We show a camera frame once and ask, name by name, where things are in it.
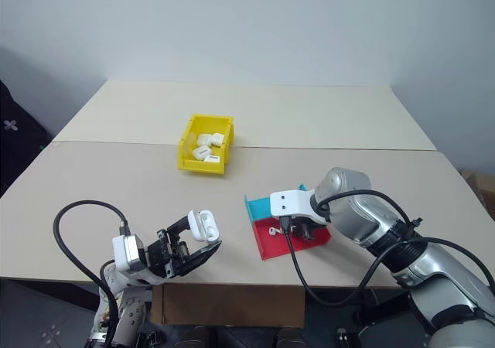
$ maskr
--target cardboard box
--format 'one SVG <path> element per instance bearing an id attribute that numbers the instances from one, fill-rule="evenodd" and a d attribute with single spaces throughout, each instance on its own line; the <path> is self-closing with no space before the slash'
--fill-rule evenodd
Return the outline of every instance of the cardboard box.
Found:
<path id="1" fill-rule="evenodd" d="M 476 194 L 489 215 L 495 220 L 495 176 L 461 170 L 461 175 Z"/>
<path id="2" fill-rule="evenodd" d="M 169 283 L 153 288 L 150 319 L 162 325 L 304 327 L 302 286 Z"/>

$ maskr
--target red tray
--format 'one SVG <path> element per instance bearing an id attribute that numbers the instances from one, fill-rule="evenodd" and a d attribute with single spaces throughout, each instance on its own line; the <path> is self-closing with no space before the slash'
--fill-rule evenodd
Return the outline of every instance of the red tray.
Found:
<path id="1" fill-rule="evenodd" d="M 275 218 L 260 219 L 253 222 L 254 237 L 256 237 L 256 243 L 258 244 L 261 259 L 264 261 L 290 252 L 285 235 L 277 234 L 275 236 L 270 236 L 270 234 L 268 234 L 268 228 L 270 227 L 280 228 L 280 223 Z M 300 251 L 309 249 L 310 247 L 324 245 L 332 237 L 326 227 L 314 230 L 312 234 L 315 238 L 312 241 L 304 240 L 303 237 L 293 237 L 290 235 L 294 250 Z"/>

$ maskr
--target white wall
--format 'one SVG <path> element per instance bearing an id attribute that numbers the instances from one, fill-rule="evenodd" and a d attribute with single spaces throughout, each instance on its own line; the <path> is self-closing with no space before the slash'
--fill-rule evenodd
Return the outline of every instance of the white wall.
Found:
<path id="1" fill-rule="evenodd" d="M 0 78 L 59 131 L 112 78 L 391 84 L 495 173 L 495 0 L 2 0 Z"/>

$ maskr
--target yellow plastic bin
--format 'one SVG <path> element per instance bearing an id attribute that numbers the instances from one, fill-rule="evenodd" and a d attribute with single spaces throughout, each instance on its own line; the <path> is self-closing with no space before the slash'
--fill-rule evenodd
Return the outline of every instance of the yellow plastic bin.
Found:
<path id="1" fill-rule="evenodd" d="M 203 133 L 221 133 L 224 135 L 222 146 L 211 146 L 213 154 L 220 157 L 220 162 L 204 162 L 194 159 L 193 150 L 197 147 L 198 135 Z M 233 140 L 234 118 L 211 114 L 193 114 L 179 142 L 179 169 L 224 174 L 225 164 L 229 162 L 229 145 Z"/>

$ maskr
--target beige table surface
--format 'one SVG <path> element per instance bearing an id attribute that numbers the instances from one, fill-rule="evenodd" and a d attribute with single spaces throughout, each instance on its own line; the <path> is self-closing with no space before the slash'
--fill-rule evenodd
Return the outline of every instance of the beige table surface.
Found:
<path id="1" fill-rule="evenodd" d="M 255 199 L 300 183 L 313 187 L 334 166 L 367 173 L 374 189 L 393 197 L 411 218 L 424 218 L 422 234 L 467 247 L 495 271 L 495 223 L 439 152 L 233 147 L 225 176 L 208 176 L 177 170 L 175 146 L 54 142 L 0 199 L 0 276 L 86 281 L 57 247 L 52 223 L 66 204 L 94 199 L 121 209 L 147 244 L 190 209 L 213 211 L 220 250 L 173 281 L 299 285 L 289 256 L 260 259 L 244 194 Z M 311 285 L 355 286 L 373 257 L 330 231 L 326 246 L 298 252 L 301 268 Z M 78 207 L 63 218 L 61 233 L 96 272 L 112 257 L 118 218 L 105 208 Z M 381 268 L 370 285 L 394 282 Z"/>
<path id="2" fill-rule="evenodd" d="M 240 147 L 436 150 L 389 87 L 109 80 L 55 142 L 176 145 L 191 114 L 234 117 Z"/>

